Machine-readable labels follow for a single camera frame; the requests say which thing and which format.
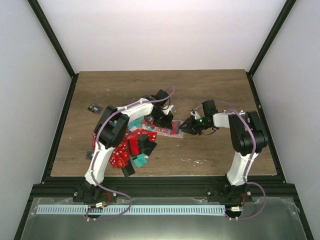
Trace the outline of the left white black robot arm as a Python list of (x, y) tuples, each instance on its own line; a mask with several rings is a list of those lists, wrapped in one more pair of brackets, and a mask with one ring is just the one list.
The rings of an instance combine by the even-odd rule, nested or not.
[(151, 115), (157, 127), (172, 126), (173, 115), (171, 109), (163, 109), (166, 101), (175, 92), (171, 86), (171, 93), (160, 89), (155, 95), (146, 95), (125, 106), (107, 106), (94, 133), (95, 144), (93, 157), (84, 175), (81, 188), (84, 196), (91, 202), (97, 202), (102, 196), (104, 174), (112, 153), (125, 138), (129, 123), (140, 117)]

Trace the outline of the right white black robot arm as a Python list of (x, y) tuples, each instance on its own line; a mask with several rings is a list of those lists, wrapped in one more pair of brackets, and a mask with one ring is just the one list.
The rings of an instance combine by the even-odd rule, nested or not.
[(257, 111), (237, 111), (233, 106), (218, 111), (214, 100), (201, 103), (204, 116), (193, 109), (179, 129), (190, 135), (202, 135), (204, 130), (229, 129), (235, 151), (230, 170), (226, 174), (228, 185), (222, 188), (223, 198), (229, 202), (240, 196), (240, 189), (248, 182), (248, 173), (255, 158), (268, 145), (269, 139)]

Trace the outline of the pink leather card holder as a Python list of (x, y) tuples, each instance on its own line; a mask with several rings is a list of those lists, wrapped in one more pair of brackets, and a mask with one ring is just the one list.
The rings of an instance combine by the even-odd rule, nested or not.
[(179, 129), (182, 123), (182, 120), (174, 120), (172, 122), (172, 129), (155, 127), (154, 130), (159, 136), (182, 139), (184, 137), (184, 133)]

